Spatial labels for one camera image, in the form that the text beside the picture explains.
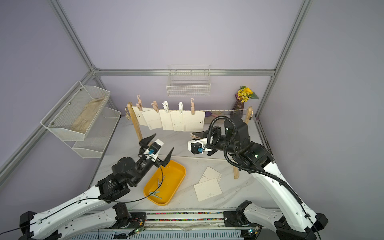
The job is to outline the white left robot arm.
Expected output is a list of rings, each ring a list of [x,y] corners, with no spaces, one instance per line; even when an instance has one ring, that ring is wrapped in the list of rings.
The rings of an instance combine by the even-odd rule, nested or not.
[[[164,143],[154,135],[139,142],[139,160],[123,157],[112,173],[77,197],[41,213],[28,211],[20,216],[22,240],[68,240],[100,228],[123,228],[132,217],[118,200],[136,187],[149,170],[166,167],[172,153],[158,157]]]

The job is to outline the teal clothespin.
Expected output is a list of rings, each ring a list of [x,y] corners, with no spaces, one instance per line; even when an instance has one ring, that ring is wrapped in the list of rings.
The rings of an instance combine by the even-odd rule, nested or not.
[[[154,198],[162,199],[162,197],[159,196],[160,191],[150,192],[149,196],[153,196]]]

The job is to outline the white clothespin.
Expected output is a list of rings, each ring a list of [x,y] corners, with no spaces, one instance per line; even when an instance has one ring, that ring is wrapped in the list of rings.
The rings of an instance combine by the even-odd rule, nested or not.
[[[182,103],[182,102],[179,102],[178,106],[179,106],[179,112],[180,112],[180,114],[183,115],[183,111],[184,111],[183,103]]]
[[[165,110],[165,112],[168,114],[169,113],[169,104],[167,101],[164,101],[163,103],[163,108]]]

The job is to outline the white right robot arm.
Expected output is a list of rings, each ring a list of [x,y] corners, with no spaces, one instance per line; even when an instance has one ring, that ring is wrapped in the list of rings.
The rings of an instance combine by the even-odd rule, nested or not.
[[[241,221],[268,228],[281,240],[321,239],[320,231],[329,220],[304,203],[286,181],[272,154],[251,141],[248,125],[242,119],[218,116],[203,135],[207,141],[203,150],[208,155],[223,152],[230,165],[261,183],[281,211],[275,217],[272,211],[244,201],[237,209]]]

